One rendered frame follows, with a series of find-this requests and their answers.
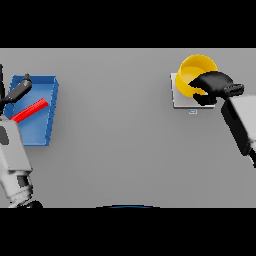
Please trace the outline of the red beaker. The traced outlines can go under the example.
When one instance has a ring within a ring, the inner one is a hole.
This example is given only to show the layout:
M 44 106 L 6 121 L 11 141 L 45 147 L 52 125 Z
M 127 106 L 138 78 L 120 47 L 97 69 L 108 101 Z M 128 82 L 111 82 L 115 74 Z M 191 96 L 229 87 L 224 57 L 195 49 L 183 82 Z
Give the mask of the red beaker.
M 16 123 L 20 123 L 24 119 L 29 118 L 31 115 L 45 108 L 47 105 L 48 102 L 44 98 L 41 98 L 37 102 L 34 102 L 32 105 L 29 105 L 27 108 L 12 116 L 11 120 L 15 121 Z

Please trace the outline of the blue tray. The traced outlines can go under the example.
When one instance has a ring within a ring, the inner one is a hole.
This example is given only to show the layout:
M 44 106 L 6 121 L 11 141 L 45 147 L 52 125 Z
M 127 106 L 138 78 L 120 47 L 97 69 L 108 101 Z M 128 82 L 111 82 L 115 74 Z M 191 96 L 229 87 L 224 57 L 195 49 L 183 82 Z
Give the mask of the blue tray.
M 44 98 L 48 103 L 43 109 L 18 124 L 25 146 L 48 146 L 58 98 L 58 81 L 55 75 L 31 75 L 32 89 L 17 103 L 4 107 L 4 115 L 10 119 L 28 106 Z

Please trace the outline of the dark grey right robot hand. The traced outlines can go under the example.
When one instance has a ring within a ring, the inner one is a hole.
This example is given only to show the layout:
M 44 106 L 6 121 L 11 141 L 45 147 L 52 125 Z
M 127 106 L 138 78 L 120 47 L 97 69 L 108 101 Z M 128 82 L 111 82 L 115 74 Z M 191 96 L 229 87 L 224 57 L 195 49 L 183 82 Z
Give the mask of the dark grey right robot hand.
M 226 100 L 244 93 L 243 84 L 234 83 L 227 74 L 220 71 L 200 74 L 189 85 L 206 92 L 206 95 L 201 95 L 199 92 L 193 94 L 193 99 L 201 106 L 214 105 L 217 103 L 217 98 Z

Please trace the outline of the yellow bowl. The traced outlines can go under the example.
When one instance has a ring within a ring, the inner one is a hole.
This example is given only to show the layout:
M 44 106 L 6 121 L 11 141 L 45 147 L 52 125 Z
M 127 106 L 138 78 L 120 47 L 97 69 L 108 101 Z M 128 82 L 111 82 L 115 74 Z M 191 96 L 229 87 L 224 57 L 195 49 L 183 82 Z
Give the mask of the yellow bowl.
M 176 73 L 176 88 L 187 98 L 192 98 L 194 93 L 205 95 L 202 89 L 191 87 L 189 83 L 203 73 L 217 70 L 216 63 L 210 57 L 202 54 L 190 55 L 182 61 Z

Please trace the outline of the flat pale square scale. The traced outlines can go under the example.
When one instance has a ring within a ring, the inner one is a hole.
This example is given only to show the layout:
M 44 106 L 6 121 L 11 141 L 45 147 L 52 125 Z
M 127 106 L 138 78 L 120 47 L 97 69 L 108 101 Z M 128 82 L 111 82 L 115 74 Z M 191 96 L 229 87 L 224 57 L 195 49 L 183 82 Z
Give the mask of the flat pale square scale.
M 180 93 L 176 88 L 175 82 L 176 74 L 170 74 L 171 90 L 172 90 L 172 102 L 174 109 L 213 109 L 214 105 L 199 105 L 193 98 L 188 98 Z

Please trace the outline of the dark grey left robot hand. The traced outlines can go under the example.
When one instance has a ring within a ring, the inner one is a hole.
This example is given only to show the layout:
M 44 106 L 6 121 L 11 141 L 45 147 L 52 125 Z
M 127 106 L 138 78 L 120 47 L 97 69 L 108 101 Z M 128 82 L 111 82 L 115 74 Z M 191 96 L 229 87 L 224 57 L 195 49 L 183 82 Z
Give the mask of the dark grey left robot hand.
M 3 83 L 3 65 L 0 64 L 0 115 L 3 114 L 6 104 L 16 103 L 31 89 L 32 81 L 30 79 L 30 75 L 26 73 L 23 80 L 14 89 L 12 89 L 8 95 L 5 95 L 5 87 Z

